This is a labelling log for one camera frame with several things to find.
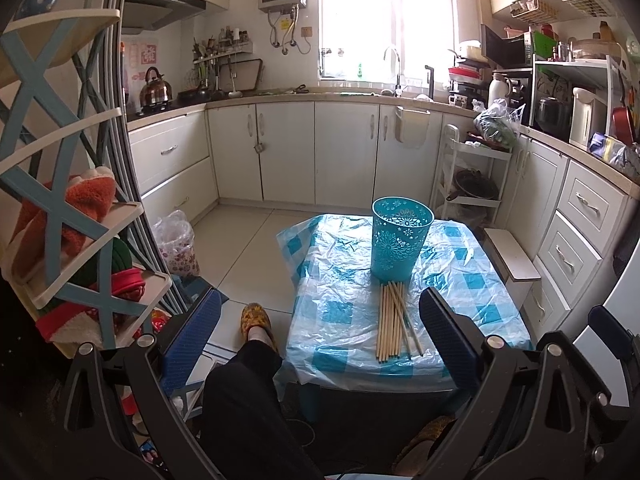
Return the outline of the bag of green vegetables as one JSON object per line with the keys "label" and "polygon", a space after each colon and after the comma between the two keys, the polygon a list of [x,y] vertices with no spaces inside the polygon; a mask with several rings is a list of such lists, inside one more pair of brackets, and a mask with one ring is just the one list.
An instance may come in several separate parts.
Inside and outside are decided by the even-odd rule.
{"label": "bag of green vegetables", "polygon": [[507,150],[514,147],[520,132],[524,105],[511,108],[506,99],[496,99],[488,106],[482,101],[474,100],[472,107],[476,113],[473,119],[474,126],[485,141],[498,144]]}

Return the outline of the metal kettle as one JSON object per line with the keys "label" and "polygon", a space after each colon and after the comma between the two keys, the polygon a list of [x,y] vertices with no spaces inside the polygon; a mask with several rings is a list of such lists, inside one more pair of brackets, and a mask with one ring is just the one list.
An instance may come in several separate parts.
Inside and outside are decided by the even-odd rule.
{"label": "metal kettle", "polygon": [[145,72],[139,100],[142,108],[162,107],[172,101],[171,85],[155,66],[149,67]]}

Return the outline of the yellow patterned slipper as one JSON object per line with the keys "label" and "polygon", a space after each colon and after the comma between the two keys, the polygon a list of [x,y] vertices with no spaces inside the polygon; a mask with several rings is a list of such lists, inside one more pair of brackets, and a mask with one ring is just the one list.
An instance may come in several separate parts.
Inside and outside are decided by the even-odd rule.
{"label": "yellow patterned slipper", "polygon": [[253,302],[243,308],[240,317],[240,333],[243,338],[242,353],[269,350],[276,356],[279,354],[270,317],[260,304]]}

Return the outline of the range hood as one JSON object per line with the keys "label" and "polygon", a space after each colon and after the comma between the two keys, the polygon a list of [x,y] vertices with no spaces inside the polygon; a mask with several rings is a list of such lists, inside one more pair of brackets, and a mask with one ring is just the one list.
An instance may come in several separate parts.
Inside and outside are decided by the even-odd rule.
{"label": "range hood", "polygon": [[125,0],[122,33],[139,35],[142,32],[156,32],[205,10],[204,0]]}

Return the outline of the floral plastic bag bin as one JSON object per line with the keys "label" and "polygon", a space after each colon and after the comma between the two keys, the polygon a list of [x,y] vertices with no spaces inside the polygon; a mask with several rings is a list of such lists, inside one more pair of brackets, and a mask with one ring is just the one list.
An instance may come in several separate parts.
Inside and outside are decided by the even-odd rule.
{"label": "floral plastic bag bin", "polygon": [[171,274],[180,278],[200,275],[194,229],[182,210],[177,209],[166,217],[158,218],[151,229],[160,255]]}

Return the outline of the white blue storage rack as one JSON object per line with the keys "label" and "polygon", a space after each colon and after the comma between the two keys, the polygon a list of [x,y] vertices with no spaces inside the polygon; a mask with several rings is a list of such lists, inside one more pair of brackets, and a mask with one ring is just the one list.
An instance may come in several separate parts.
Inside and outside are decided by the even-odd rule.
{"label": "white blue storage rack", "polygon": [[[1,107],[1,187],[21,206],[27,198],[53,217],[65,205],[70,176],[105,166],[104,139],[122,111],[92,88],[92,64],[114,9],[75,9],[21,18],[1,35],[1,84],[16,95]],[[119,195],[96,226],[85,226],[78,256],[60,261],[47,248],[44,268],[27,283],[7,280],[45,340],[70,356],[84,342],[124,348],[152,328],[152,313],[171,278],[126,256],[115,270],[116,244],[143,214]]]}

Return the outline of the turquoise perforated plastic basket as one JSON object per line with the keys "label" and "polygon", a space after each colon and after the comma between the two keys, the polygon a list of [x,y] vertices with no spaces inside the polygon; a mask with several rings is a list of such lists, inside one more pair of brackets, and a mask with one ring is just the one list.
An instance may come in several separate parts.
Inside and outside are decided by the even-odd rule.
{"label": "turquoise perforated plastic basket", "polygon": [[431,209],[417,200],[378,198],[372,204],[371,273],[382,283],[408,281],[433,221]]}

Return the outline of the red orange cloth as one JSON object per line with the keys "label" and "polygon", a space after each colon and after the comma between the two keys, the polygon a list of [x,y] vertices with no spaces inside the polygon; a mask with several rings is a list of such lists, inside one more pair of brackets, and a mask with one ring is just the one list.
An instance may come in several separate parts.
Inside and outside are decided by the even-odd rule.
{"label": "red orange cloth", "polygon": [[114,204],[115,192],[114,174],[107,166],[70,176],[64,193],[65,205],[53,217],[54,229],[47,229],[47,211],[24,198],[1,259],[2,276],[27,283],[44,268],[47,248],[61,262],[78,256],[87,243],[85,226],[96,226],[105,219]]}

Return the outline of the blue white checkered tablecloth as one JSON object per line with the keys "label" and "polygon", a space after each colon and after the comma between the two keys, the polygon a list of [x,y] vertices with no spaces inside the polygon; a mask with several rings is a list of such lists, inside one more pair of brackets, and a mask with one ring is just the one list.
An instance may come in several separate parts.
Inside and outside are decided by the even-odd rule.
{"label": "blue white checkered tablecloth", "polygon": [[322,388],[426,393],[454,388],[419,315],[423,289],[434,287],[457,314],[486,335],[529,350],[529,333],[506,286],[472,231],[435,221],[407,287],[407,307],[423,351],[378,362],[381,285],[370,273],[372,220],[322,214],[277,236],[295,289],[285,373]]}

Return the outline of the white microwave shelf rack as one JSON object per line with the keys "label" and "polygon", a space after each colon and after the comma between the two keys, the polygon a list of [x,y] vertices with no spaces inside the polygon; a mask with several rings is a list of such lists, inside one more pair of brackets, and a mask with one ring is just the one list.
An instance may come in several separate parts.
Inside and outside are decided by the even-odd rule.
{"label": "white microwave shelf rack", "polygon": [[536,60],[528,125],[585,151],[596,133],[613,131],[613,110],[626,98],[629,84],[625,63],[611,55],[603,60]]}

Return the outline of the black rice cooker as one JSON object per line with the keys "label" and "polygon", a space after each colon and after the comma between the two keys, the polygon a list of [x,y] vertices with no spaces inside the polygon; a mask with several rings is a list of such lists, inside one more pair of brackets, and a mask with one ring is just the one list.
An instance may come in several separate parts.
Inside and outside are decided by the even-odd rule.
{"label": "black rice cooker", "polygon": [[555,139],[567,142],[570,138],[570,106],[553,96],[539,99],[534,126]]}

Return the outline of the person's leg black trousers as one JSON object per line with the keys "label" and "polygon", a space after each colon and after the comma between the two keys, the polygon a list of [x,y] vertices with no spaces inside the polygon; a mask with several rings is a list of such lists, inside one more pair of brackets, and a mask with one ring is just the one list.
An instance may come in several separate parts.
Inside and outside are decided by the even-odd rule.
{"label": "person's leg black trousers", "polygon": [[321,479],[286,423],[273,376],[282,359],[268,328],[253,325],[226,364],[206,377],[200,445],[227,479]]}

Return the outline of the blue snack bag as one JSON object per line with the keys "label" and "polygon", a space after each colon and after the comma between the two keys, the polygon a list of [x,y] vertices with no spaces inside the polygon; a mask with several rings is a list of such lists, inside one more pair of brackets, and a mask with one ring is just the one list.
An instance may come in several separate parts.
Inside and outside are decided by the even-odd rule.
{"label": "blue snack bag", "polygon": [[640,180],[639,145],[625,145],[612,136],[593,133],[588,152],[620,172],[628,179],[638,183]]}

